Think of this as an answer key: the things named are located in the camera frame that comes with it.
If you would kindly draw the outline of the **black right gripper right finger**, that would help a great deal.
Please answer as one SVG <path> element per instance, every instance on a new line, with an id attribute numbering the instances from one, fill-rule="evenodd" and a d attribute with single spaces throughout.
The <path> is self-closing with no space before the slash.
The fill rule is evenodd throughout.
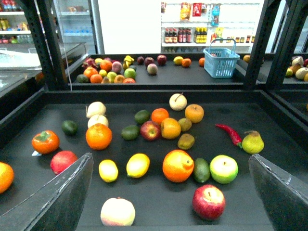
<path id="1" fill-rule="evenodd" d="M 259 154 L 252 155 L 248 163 L 255 189 L 274 230 L 306 231 L 308 185 Z"/>

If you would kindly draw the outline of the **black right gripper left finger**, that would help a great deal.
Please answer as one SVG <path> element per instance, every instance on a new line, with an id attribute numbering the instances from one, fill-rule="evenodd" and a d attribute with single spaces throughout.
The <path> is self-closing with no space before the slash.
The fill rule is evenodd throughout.
<path id="1" fill-rule="evenodd" d="M 2 231 L 74 231 L 93 173 L 92 154 L 69 168 L 0 217 Z"/>

